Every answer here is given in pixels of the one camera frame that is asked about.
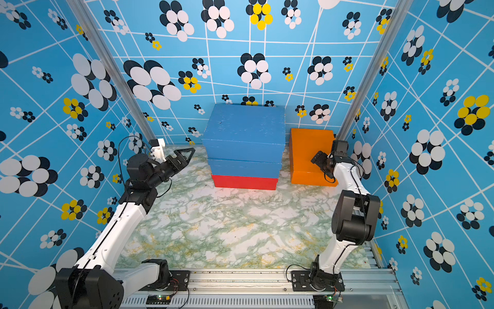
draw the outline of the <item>red box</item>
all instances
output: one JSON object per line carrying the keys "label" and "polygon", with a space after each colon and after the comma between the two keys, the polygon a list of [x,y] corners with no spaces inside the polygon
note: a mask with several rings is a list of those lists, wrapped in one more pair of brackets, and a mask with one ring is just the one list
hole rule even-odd
{"label": "red box", "polygon": [[240,177],[212,175],[218,188],[276,190],[277,178]]}

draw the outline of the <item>stacked boxes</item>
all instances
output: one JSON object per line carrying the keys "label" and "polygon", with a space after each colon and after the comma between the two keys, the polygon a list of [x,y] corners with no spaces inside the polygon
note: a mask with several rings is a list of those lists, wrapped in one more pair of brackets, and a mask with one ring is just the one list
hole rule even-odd
{"label": "stacked boxes", "polygon": [[275,190],[285,149],[285,110],[216,104],[203,144],[216,187]]}

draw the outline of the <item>green marble surface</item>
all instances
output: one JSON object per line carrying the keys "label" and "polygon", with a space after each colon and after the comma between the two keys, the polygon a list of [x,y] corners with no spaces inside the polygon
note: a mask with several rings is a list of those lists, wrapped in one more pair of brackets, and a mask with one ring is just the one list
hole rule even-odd
{"label": "green marble surface", "polygon": [[[178,148],[167,147],[165,155]],[[130,237],[117,267],[136,267],[145,259],[167,259],[172,268],[309,267],[326,248],[340,191],[291,184],[288,149],[276,191],[214,187],[206,150],[195,149],[189,166],[173,177],[171,190]],[[167,188],[160,185],[158,194]],[[343,267],[370,268],[361,247]]]}

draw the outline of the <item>wall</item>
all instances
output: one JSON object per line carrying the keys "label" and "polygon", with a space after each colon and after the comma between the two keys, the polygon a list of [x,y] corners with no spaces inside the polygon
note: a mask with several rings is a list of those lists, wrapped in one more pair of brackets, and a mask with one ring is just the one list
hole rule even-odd
{"label": "wall", "polygon": [[338,133],[396,2],[86,4],[155,135],[199,144],[214,104],[285,108],[287,138]]}
{"label": "wall", "polygon": [[493,15],[415,0],[347,138],[410,308],[494,307]]}
{"label": "wall", "polygon": [[0,308],[50,308],[123,191],[105,143],[135,120],[64,1],[0,0],[0,28]]}

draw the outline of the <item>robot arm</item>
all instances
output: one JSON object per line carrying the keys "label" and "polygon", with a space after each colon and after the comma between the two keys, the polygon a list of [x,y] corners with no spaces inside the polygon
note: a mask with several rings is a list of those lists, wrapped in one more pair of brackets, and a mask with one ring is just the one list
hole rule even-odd
{"label": "robot arm", "polygon": [[139,267],[114,278],[115,264],[137,225],[150,211],[156,187],[179,173],[195,149],[175,150],[165,158],[163,139],[151,140],[152,157],[133,155],[127,165],[130,178],[125,193],[105,229],[73,268],[61,269],[55,287],[63,309],[117,309],[129,295],[147,285],[167,286],[170,272],[166,260],[146,260]]}
{"label": "robot arm", "polygon": [[[344,291],[340,268],[352,250],[372,240],[377,224],[380,199],[364,188],[359,175],[363,171],[347,150],[348,142],[335,140],[330,155],[319,151],[311,160],[326,176],[337,179],[343,189],[331,221],[335,236],[311,265],[311,285],[316,290],[331,285]],[[356,215],[354,210],[364,215]]]}

